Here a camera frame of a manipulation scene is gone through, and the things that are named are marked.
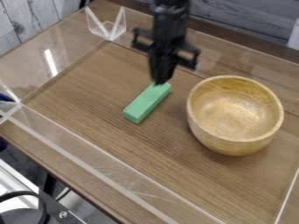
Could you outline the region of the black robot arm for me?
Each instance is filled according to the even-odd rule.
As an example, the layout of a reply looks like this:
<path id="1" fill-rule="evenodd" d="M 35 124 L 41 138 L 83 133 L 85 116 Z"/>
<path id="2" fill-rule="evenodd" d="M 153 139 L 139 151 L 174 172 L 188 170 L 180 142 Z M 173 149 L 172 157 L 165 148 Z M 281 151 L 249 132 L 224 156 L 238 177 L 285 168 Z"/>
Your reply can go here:
<path id="1" fill-rule="evenodd" d="M 202 50 L 188 42 L 190 0 L 153 0 L 153 29 L 133 29 L 131 46 L 149 54 L 150 74 L 156 85 L 164 85 L 178 66 L 196 70 Z"/>

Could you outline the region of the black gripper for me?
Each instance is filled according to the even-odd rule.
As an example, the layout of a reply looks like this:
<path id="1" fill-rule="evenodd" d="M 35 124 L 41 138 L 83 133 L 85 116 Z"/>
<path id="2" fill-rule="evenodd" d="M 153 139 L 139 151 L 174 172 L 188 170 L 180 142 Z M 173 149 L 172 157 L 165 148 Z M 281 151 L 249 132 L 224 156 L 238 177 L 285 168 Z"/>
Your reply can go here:
<path id="1" fill-rule="evenodd" d="M 186 13 L 157 12 L 152 29 L 133 29 L 131 46 L 149 53 L 152 78 L 157 85 L 173 78 L 178 65 L 190 69 L 198 66 L 202 50 L 186 40 L 188 18 Z"/>

